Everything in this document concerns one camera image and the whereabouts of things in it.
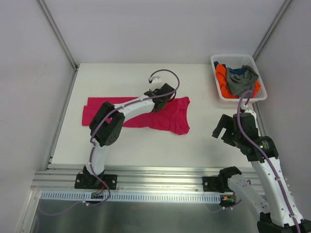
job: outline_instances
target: white robotic arm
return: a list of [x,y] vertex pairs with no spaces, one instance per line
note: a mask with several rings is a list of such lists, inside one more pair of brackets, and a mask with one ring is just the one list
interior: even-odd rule
[[[143,95],[141,97],[138,97],[135,100],[131,100],[129,102],[125,102],[122,104],[115,104],[114,106],[115,106],[115,108],[123,107],[130,102],[134,102],[134,101],[136,102],[136,100],[143,100],[146,98],[148,98],[148,96]],[[152,112],[154,107],[155,107],[155,103],[153,102],[152,99],[150,99],[150,100],[145,100],[145,101],[139,101],[139,102],[134,103],[132,105],[128,105],[127,107],[123,107],[118,112],[122,113],[124,115],[124,122],[123,123],[125,123],[129,119],[137,117],[141,114]],[[95,174],[99,175],[99,174],[103,173],[103,171],[104,171],[104,165],[105,165],[105,160],[106,160],[106,156],[107,156],[109,146],[104,145],[101,147],[97,140],[95,140],[95,143],[96,143],[96,146],[95,146],[96,149],[93,152],[92,164],[93,164],[93,170],[94,170]],[[86,164],[86,168],[89,171],[89,173],[92,174],[92,170],[90,168],[90,163]]]
[[[229,145],[238,147],[246,155],[258,174],[268,202],[248,184],[236,167],[222,169],[218,179],[216,181],[213,179],[213,182],[208,183],[209,188],[219,192],[224,192],[229,188],[237,193],[258,217],[257,226],[260,233],[311,232],[311,222],[303,218],[288,190],[273,140],[267,136],[259,136],[255,124],[256,114],[253,110],[245,105],[242,110],[244,112],[239,116],[237,114],[233,117],[223,115],[212,136],[218,138],[221,130],[226,128],[222,140]],[[238,125],[238,117],[240,117],[241,125]],[[268,160],[254,144],[244,137],[245,135],[264,151]]]

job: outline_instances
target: laundry basket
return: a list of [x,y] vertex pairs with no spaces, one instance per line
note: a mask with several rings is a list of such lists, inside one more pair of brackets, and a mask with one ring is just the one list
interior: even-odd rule
[[264,88],[261,76],[258,72],[255,61],[254,61],[252,56],[246,55],[246,54],[218,54],[218,55],[213,55],[210,58],[210,60],[212,62],[212,67],[213,67],[214,77],[215,77],[215,81],[216,81],[216,85],[217,85],[217,90],[218,90],[219,98],[220,98],[220,101],[222,104],[235,104],[235,103],[239,102],[240,99],[227,99],[227,98],[223,97],[221,90],[220,90],[220,87],[219,87],[217,77],[216,77],[216,69],[214,66],[214,62],[216,62],[216,61],[219,62],[220,64],[225,64],[226,67],[230,67],[232,69],[241,68],[243,65],[249,65],[258,74],[258,76],[259,76],[258,82],[261,85],[259,92],[255,95],[254,98],[251,98],[249,102],[254,103],[256,101],[265,100],[267,98],[266,89]]

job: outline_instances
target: cable connector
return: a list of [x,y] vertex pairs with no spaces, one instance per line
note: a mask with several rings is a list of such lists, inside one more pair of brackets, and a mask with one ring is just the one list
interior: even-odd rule
[[290,217],[297,219],[297,215],[295,215],[295,214],[294,215],[290,215]]
[[257,114],[254,110],[250,109],[247,105],[244,103],[241,105],[241,109],[244,110],[245,113],[250,113],[254,116],[255,120],[257,119]]

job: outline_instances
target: black mounting bracket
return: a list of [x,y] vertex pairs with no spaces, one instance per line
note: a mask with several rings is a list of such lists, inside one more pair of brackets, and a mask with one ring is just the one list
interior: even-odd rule
[[204,192],[233,192],[230,188],[225,188],[224,190],[215,189],[215,187],[217,187],[219,184],[218,176],[203,176],[202,182]]
[[[117,188],[117,182],[118,182],[118,176],[117,175],[111,175],[111,174],[100,174],[99,178],[101,178],[106,185],[108,185],[110,190],[116,190]],[[85,174],[78,174],[76,176],[76,181],[74,183],[74,188],[76,189],[101,189],[102,187],[101,182],[91,183],[85,176]]]
[[218,176],[202,177],[204,192],[232,192],[228,187],[228,179],[234,175],[242,174],[236,166],[227,167],[219,171]]

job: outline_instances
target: purple cable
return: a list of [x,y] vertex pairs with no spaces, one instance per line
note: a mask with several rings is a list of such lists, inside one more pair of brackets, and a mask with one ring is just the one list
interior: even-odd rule
[[241,204],[241,202],[242,202],[242,200],[239,200],[237,203],[235,203],[235,204],[232,205],[231,207],[220,208],[220,209],[218,209],[218,210],[209,210],[208,208],[206,208],[206,206],[205,206],[205,208],[206,208],[207,211],[209,211],[210,213],[216,214],[216,213],[218,213],[218,212],[221,212],[222,210],[229,210],[229,209],[233,208],[234,206],[237,206],[237,205]]
[[[94,153],[94,150],[95,150],[95,148],[96,148],[96,144],[95,144],[95,142],[93,142],[94,136],[96,135],[96,133],[97,133],[97,131],[99,130],[99,128],[103,125],[103,123],[104,123],[114,112],[116,112],[116,111],[118,111],[118,110],[121,110],[123,107],[127,107],[127,106],[129,106],[129,105],[132,105],[132,104],[135,104],[135,103],[139,103],[139,102],[141,102],[141,101],[151,100],[151,99],[160,98],[160,97],[164,97],[164,96],[168,96],[168,95],[174,94],[174,93],[177,91],[177,89],[179,88],[179,85],[180,85],[179,77],[178,77],[173,71],[171,71],[171,70],[169,70],[169,69],[159,69],[159,70],[153,72],[153,73],[150,75],[150,77],[154,76],[156,73],[161,72],[161,71],[167,71],[167,72],[173,74],[173,75],[176,77],[176,79],[177,79],[177,87],[175,88],[175,90],[173,90],[173,91],[171,91],[171,92],[169,92],[169,93],[167,93],[167,94],[163,94],[163,95],[159,95],[159,96],[147,97],[147,98],[144,98],[144,99],[142,99],[142,100],[136,100],[136,101],[127,103],[127,104],[125,104],[124,106],[118,107],[118,108],[114,109],[113,111],[111,111],[110,113],[108,113],[108,114],[101,120],[101,122],[98,124],[98,126],[97,126],[96,129],[94,130],[94,132],[93,132],[93,134],[92,134],[92,136],[91,136],[91,139],[90,139],[90,143],[93,145],[93,148],[92,148],[92,150],[91,150],[90,157],[89,157],[90,169],[91,169],[93,175],[97,178],[97,180],[99,180],[99,181],[105,186],[105,188],[108,190],[108,197],[107,197],[105,200],[102,200],[101,202],[96,203],[96,204],[87,203],[89,206],[101,205],[101,204],[105,203],[105,202],[111,197],[111,192],[110,192],[110,189],[109,189],[108,185],[107,185],[101,178],[99,178],[99,177],[96,175],[96,173],[95,173],[95,171],[94,171],[94,169],[93,169],[93,166],[92,166],[93,153]],[[72,207],[74,207],[75,205],[77,205],[77,204],[79,204],[79,203],[84,203],[84,202],[82,202],[82,201],[77,201],[77,202],[75,202],[73,205],[71,205],[68,209],[66,209],[66,210],[64,210],[64,211],[62,211],[62,212],[55,213],[55,214],[49,214],[49,213],[45,213],[44,211],[41,210],[41,204],[40,204],[40,201],[39,201],[39,204],[38,204],[38,211],[40,211],[42,214],[47,215],[47,216],[57,216],[57,215],[65,214],[65,213],[68,212],[70,209],[72,209]]]
[[[239,200],[237,203],[235,203],[234,205],[232,205],[231,208],[233,208],[234,206],[239,205],[241,202],[242,202],[242,200]],[[216,214],[216,213],[218,213],[218,212],[220,212],[220,211],[222,211],[222,210],[228,210],[228,209],[231,209],[231,208],[230,208],[230,207],[226,207],[226,208],[220,208],[220,209],[218,209],[218,210],[209,210],[208,208],[206,208],[206,209],[207,209],[207,211],[209,211],[210,213]]]
[[[267,163],[269,164],[269,166],[270,166],[271,170],[273,171],[274,176],[276,177],[276,180],[277,180],[277,182],[278,182],[278,184],[279,184],[279,186],[280,186],[280,189],[281,189],[282,195],[283,195],[283,197],[284,197],[286,206],[287,206],[287,208],[288,208],[288,210],[289,210],[291,216],[294,216],[294,211],[293,211],[293,209],[292,209],[292,207],[291,207],[291,205],[290,205],[290,202],[289,202],[288,197],[287,197],[287,195],[286,195],[284,186],[283,186],[283,184],[282,184],[282,181],[280,180],[280,176],[278,175],[278,173],[277,173],[277,171],[276,171],[276,168],[273,166],[271,160],[270,160],[269,157],[266,155],[266,153],[265,153],[252,139],[250,139],[250,138],[247,136],[247,134],[245,133],[245,131],[244,131],[243,128],[242,128],[241,119],[240,119],[240,111],[241,111],[242,101],[243,101],[243,99],[245,98],[245,96],[246,96],[249,92],[251,92],[251,90],[245,91],[245,92],[243,93],[243,95],[242,95],[241,98],[240,98],[239,104],[238,104],[238,112],[237,112],[237,113],[238,113],[238,126],[239,126],[239,129],[240,129],[242,135],[246,138],[246,140],[247,140],[249,143],[251,143],[251,144],[262,154],[262,156],[265,158],[265,160],[266,160]],[[250,100],[250,97],[247,99],[245,105],[248,104],[249,100]],[[297,233],[301,233],[300,227],[299,227],[299,224],[298,224],[298,221],[297,221],[297,219],[296,219],[295,217],[293,217],[293,221],[294,221],[295,226],[296,226],[296,228],[297,228]]]

